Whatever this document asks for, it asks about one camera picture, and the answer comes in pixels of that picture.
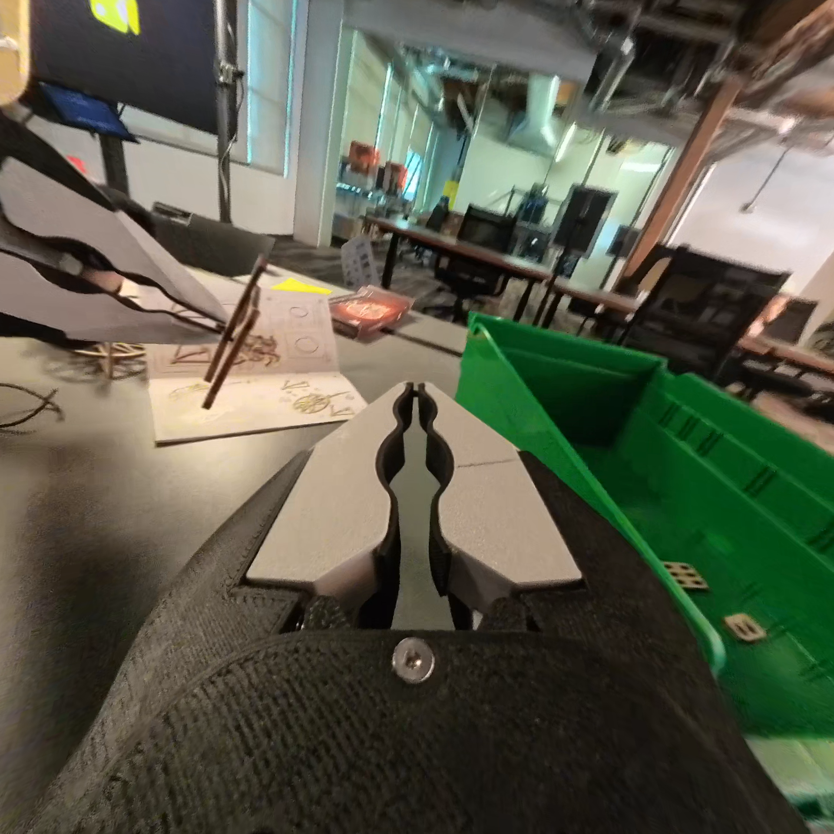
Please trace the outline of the wooden model frame piece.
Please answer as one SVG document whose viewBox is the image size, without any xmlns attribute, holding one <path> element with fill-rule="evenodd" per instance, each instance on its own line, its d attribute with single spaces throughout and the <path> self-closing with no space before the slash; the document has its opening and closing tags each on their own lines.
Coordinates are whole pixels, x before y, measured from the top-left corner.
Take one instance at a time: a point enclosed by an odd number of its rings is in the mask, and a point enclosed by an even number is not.
<svg viewBox="0 0 834 834">
<path fill-rule="evenodd" d="M 260 318 L 260 279 L 268 266 L 268 257 L 260 255 L 252 273 L 238 298 L 233 314 L 224 328 L 216 349 L 209 361 L 203 381 L 208 385 L 201 408 L 210 410 L 218 393 L 235 366 L 246 340 Z"/>
</svg>

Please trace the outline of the black panel on stand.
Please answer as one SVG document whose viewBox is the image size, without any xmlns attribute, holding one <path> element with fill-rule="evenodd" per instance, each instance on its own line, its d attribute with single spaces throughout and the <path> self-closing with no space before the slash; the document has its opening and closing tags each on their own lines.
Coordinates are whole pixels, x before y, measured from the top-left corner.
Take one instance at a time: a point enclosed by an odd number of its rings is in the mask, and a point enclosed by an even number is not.
<svg viewBox="0 0 834 834">
<path fill-rule="evenodd" d="M 568 254 L 589 258 L 619 193 L 574 183 L 559 205 L 551 243 Z"/>
</svg>

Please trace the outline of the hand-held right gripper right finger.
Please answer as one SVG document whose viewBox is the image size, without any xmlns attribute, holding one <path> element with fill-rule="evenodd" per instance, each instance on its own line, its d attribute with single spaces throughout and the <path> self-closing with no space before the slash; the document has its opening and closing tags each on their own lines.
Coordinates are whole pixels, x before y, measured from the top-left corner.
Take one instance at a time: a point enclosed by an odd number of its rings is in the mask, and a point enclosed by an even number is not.
<svg viewBox="0 0 834 834">
<path fill-rule="evenodd" d="M 430 383 L 418 387 L 430 569 L 442 597 L 485 614 L 498 599 L 575 588 L 582 573 L 521 452 Z"/>
</svg>

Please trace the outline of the long wooden table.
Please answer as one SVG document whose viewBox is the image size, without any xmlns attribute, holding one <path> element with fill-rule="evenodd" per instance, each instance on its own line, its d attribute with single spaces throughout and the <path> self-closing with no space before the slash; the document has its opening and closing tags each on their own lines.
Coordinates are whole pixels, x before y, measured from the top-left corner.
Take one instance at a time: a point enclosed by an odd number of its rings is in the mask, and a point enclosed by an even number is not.
<svg viewBox="0 0 834 834">
<path fill-rule="evenodd" d="M 634 297 L 620 295 L 599 289 L 585 289 L 568 279 L 557 277 L 547 268 L 535 265 L 530 261 L 513 255 L 495 255 L 491 252 L 471 245 L 459 244 L 456 238 L 428 230 L 424 226 L 411 224 L 404 220 L 388 220 L 380 216 L 366 214 L 362 217 L 363 225 L 376 227 L 380 231 L 390 234 L 391 240 L 384 261 L 381 274 L 381 286 L 388 289 L 391 286 L 394 265 L 400 243 L 408 241 L 421 245 L 436 253 L 447 255 L 469 256 L 481 261 L 493 262 L 498 265 L 508 278 L 526 281 L 526 290 L 516 306 L 513 320 L 519 322 L 524 314 L 532 292 L 537 285 L 544 285 L 546 292 L 540 304 L 540 310 L 534 317 L 534 326 L 550 328 L 563 298 L 578 298 L 593 305 L 595 310 L 606 308 L 626 317 L 632 316 L 640 307 L 641 302 Z"/>
</svg>

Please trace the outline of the wooden model wheel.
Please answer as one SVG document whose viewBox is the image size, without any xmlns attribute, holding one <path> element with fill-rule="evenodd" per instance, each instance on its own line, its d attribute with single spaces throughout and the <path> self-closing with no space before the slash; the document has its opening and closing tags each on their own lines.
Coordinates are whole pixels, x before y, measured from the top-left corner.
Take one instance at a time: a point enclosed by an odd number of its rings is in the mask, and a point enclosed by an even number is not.
<svg viewBox="0 0 834 834">
<path fill-rule="evenodd" d="M 145 374 L 147 355 L 140 344 L 85 344 L 80 348 L 69 349 L 61 367 L 68 380 L 111 383 Z"/>
</svg>

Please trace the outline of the paper instruction booklet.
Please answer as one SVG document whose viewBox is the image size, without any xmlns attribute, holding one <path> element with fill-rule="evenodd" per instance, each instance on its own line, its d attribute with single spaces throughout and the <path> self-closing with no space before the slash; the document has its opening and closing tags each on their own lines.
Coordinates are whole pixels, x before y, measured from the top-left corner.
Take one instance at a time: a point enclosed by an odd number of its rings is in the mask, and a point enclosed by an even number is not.
<svg viewBox="0 0 834 834">
<path fill-rule="evenodd" d="M 340 423 L 367 403 L 341 373 L 328 297 L 261 288 L 260 318 L 214 405 L 201 404 L 216 344 L 148 344 L 156 444 Z"/>
</svg>

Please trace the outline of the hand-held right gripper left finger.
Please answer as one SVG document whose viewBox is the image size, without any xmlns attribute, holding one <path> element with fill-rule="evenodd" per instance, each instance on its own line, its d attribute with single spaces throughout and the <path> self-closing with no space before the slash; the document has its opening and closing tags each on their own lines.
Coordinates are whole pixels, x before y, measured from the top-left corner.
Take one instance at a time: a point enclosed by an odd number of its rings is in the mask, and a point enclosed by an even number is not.
<svg viewBox="0 0 834 834">
<path fill-rule="evenodd" d="M 351 613 L 392 613 L 400 590 L 400 515 L 414 384 L 401 382 L 318 442 L 246 579 L 336 599 Z"/>
</svg>

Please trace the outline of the large dark screen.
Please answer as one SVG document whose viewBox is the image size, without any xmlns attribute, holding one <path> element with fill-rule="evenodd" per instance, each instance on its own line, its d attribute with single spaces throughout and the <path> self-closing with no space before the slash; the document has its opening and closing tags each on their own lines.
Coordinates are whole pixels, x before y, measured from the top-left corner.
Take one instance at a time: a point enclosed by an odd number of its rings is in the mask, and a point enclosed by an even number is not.
<svg viewBox="0 0 834 834">
<path fill-rule="evenodd" d="M 32 1 L 39 81 L 216 134 L 214 3 Z"/>
</svg>

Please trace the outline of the white punched parts sheet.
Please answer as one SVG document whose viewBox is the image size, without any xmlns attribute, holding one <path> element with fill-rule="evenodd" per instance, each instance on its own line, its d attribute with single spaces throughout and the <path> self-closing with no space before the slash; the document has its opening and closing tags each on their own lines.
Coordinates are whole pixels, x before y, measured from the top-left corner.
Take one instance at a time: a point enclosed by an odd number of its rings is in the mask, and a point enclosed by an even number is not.
<svg viewBox="0 0 834 834">
<path fill-rule="evenodd" d="M 356 235 L 339 249 L 343 284 L 350 291 L 364 286 L 381 286 L 374 249 L 368 235 Z"/>
</svg>

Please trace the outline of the blue tablet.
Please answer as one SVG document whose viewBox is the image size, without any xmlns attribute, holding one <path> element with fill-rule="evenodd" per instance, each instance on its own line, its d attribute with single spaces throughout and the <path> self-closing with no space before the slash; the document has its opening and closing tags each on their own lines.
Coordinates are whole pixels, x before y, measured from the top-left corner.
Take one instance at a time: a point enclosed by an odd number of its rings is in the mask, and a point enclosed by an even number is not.
<svg viewBox="0 0 834 834">
<path fill-rule="evenodd" d="M 104 138 L 139 143 L 115 105 L 53 83 L 39 81 L 37 89 L 49 112 L 66 126 Z"/>
</svg>

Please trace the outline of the small perforated wooden piece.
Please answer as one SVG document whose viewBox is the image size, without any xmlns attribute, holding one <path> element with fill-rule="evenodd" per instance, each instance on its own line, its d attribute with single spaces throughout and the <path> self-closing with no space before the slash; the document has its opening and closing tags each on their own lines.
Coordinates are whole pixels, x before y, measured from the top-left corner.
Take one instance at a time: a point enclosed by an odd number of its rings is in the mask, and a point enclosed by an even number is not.
<svg viewBox="0 0 834 834">
<path fill-rule="evenodd" d="M 664 569 L 675 583 L 688 592 L 708 592 L 710 587 L 694 566 L 681 561 L 664 561 Z"/>
<path fill-rule="evenodd" d="M 768 637 L 766 628 L 752 616 L 743 612 L 726 616 L 723 623 L 735 640 L 742 643 L 756 644 L 765 641 Z"/>
</svg>

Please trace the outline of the black office chair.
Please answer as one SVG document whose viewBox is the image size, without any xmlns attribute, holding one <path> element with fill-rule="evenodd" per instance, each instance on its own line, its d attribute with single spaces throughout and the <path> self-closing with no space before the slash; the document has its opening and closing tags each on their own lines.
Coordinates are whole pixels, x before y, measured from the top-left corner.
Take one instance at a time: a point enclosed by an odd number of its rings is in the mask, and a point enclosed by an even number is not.
<svg viewBox="0 0 834 834">
<path fill-rule="evenodd" d="M 508 255 L 516 231 L 514 214 L 497 214 L 470 205 L 457 234 L 459 244 L 483 248 L 495 255 Z M 495 263 L 469 256 L 438 254 L 434 278 L 453 296 L 448 304 L 431 304 L 424 313 L 454 323 L 466 319 L 465 303 L 496 297 L 506 286 L 506 273 Z"/>
</svg>

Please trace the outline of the metal stand pole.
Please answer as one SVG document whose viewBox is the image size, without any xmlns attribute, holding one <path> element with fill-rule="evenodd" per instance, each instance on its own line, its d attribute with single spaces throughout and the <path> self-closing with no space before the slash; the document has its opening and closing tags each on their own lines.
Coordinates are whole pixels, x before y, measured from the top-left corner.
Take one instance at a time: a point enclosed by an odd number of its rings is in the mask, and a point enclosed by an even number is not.
<svg viewBox="0 0 834 834">
<path fill-rule="evenodd" d="M 238 131 L 238 89 L 245 76 L 238 66 L 237 5 L 214 1 L 218 217 L 223 224 L 232 224 L 231 157 Z"/>
</svg>

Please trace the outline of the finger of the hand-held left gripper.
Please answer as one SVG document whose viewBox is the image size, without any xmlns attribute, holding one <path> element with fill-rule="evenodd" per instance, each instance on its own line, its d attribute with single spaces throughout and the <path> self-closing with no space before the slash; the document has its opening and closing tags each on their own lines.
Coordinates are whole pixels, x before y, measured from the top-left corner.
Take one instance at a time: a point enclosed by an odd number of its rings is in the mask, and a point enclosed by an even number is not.
<svg viewBox="0 0 834 834">
<path fill-rule="evenodd" d="M 219 331 L 173 312 L 146 310 L 121 296 L 56 285 L 13 255 L 1 255 L 2 335 L 47 334 L 104 343 L 213 343 Z"/>
<path fill-rule="evenodd" d="M 85 245 L 116 271 L 145 279 L 173 301 L 219 324 L 223 305 L 144 228 L 120 210 L 79 195 L 15 158 L 2 164 L 6 220 L 34 237 Z"/>
</svg>

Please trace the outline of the red packet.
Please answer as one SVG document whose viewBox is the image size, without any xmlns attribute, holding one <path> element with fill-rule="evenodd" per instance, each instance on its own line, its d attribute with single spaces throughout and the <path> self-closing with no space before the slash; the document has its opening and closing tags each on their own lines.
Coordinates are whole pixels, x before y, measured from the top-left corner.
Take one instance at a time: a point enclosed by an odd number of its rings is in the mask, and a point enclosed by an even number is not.
<svg viewBox="0 0 834 834">
<path fill-rule="evenodd" d="M 413 307 L 413 298 L 372 285 L 328 302 L 334 331 L 359 340 L 373 339 L 399 328 Z"/>
</svg>

